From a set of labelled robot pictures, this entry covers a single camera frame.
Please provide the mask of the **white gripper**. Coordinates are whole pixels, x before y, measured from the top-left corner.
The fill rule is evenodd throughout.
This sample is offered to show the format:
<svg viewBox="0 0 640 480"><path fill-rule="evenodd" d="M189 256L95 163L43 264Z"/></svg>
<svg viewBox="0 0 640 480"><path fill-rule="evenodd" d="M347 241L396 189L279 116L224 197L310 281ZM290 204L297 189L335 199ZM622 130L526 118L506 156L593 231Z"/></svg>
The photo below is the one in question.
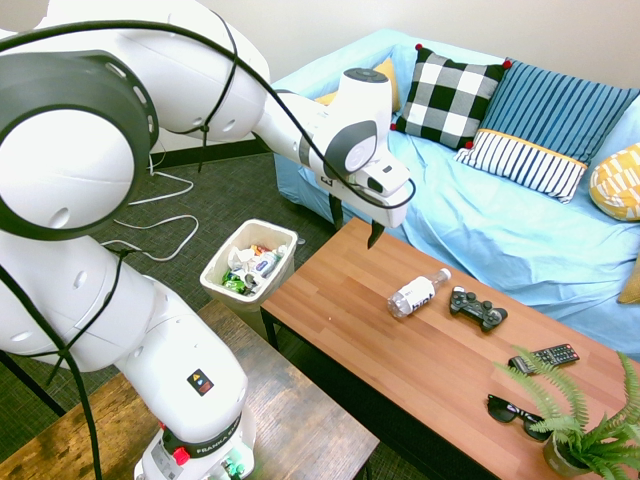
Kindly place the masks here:
<svg viewBox="0 0 640 480"><path fill-rule="evenodd" d="M328 193L333 225L340 231L344 225L342 203L364 213L371 221L367 248L371 249L387 228L403 221L411 197L410 172L389 150L378 150L360 170L344 180L319 176L319 185Z"/></svg>

